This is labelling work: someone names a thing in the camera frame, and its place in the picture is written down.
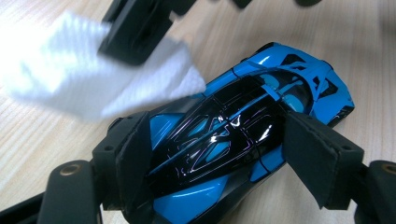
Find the blue and black sports car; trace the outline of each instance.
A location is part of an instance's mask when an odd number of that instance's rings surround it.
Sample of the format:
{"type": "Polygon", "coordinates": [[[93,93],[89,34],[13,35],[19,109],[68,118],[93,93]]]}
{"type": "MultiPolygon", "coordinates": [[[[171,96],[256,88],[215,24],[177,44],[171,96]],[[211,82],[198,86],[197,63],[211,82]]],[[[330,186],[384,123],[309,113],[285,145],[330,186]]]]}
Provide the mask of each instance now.
{"type": "Polygon", "coordinates": [[[334,126],[353,108],[347,86],[326,62],[267,44],[205,92],[149,112],[152,155],[144,183],[151,199],[124,215],[132,222],[148,216],[217,222],[285,163],[288,111],[334,126]]]}

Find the model car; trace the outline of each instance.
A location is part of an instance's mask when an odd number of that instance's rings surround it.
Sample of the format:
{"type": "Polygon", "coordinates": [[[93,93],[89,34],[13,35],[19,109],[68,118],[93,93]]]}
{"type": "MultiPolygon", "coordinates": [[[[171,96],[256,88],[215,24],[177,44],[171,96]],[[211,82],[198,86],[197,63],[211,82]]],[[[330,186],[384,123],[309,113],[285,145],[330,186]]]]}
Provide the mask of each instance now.
{"type": "Polygon", "coordinates": [[[124,215],[134,223],[217,222],[285,163],[289,111],[334,126],[353,108],[328,63],[269,43],[205,92],[149,112],[152,155],[143,182],[151,196],[124,215]]]}

